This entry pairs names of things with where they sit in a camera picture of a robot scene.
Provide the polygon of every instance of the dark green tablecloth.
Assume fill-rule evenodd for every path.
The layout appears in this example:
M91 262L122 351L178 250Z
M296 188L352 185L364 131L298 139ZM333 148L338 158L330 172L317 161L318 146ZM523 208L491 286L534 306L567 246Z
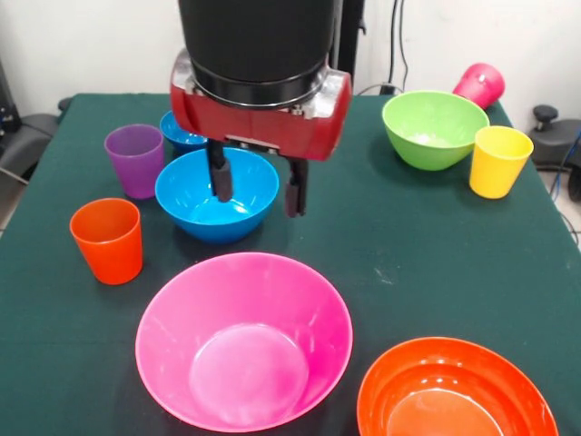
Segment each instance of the dark green tablecloth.
M148 301L176 273L221 253L260 250L328 277L353 319L355 347L337 389L269 435L357 434L359 383L389 347L417 336L481 343L545 394L563 435L581 433L581 258L529 165L501 201L468 188L469 159L425 173L391 150L380 97L356 98L333 157L311 167L305 217L279 198L244 241L214 247L177 230L155 200L139 202L145 266L133 282L99 284L68 232L84 203L121 196L103 139L157 124L166 95L74 99L0 240L0 429L4 435L206 434L162 411L133 357ZM507 124L499 107L494 124ZM167 147L168 160L172 150ZM286 179L286 163L272 160Z

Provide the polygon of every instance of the plastic bowl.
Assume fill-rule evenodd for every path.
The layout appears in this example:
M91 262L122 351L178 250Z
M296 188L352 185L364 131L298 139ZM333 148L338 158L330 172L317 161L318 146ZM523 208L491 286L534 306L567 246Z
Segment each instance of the plastic bowl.
M172 143L173 147L180 153L193 152L205 147L208 138L198 134L186 132L175 120L173 112L170 111L162 117L160 121L160 130L163 136Z
M269 429L337 385L353 330L345 302L309 266L267 253L198 263L155 295L135 357L165 410L211 431Z
M225 148L230 160L234 195L221 203L212 195L206 151L185 154L157 178L157 201L188 234L207 243L232 243L264 219L279 191L279 176L256 153Z
M420 170L449 168L470 154L476 132L490 124L469 100L439 91L413 91L388 100L383 123L399 156Z
M385 352L357 401L361 436L557 436L547 402L515 365L475 343L421 338Z

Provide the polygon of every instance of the orange bowl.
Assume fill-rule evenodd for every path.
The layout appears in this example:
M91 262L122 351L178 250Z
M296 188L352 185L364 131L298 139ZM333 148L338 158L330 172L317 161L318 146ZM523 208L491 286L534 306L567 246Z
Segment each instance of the orange bowl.
M557 436L547 402L527 376L475 343L420 338L369 368L359 390L361 436Z

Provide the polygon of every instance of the blue bowl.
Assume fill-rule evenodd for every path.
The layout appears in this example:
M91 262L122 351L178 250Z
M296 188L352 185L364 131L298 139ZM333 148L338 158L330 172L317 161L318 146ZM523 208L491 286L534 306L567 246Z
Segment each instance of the blue bowl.
M221 203L212 195L205 150L185 154L167 165L157 178L155 197L188 234L207 243L232 243L264 219L279 191L279 175L253 152L225 148L234 195Z
M160 121L160 130L163 136L172 143L180 153L188 153L194 150L200 150L208 142L208 138L186 132L175 121L173 112L170 111L162 117Z

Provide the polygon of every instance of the purple cup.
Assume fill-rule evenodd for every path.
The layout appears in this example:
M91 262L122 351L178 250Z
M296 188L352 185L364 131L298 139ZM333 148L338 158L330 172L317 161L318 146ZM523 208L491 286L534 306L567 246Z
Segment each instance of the purple cup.
M105 138L105 151L127 196L155 196L155 181L163 169L163 135L158 129L147 124L120 127Z

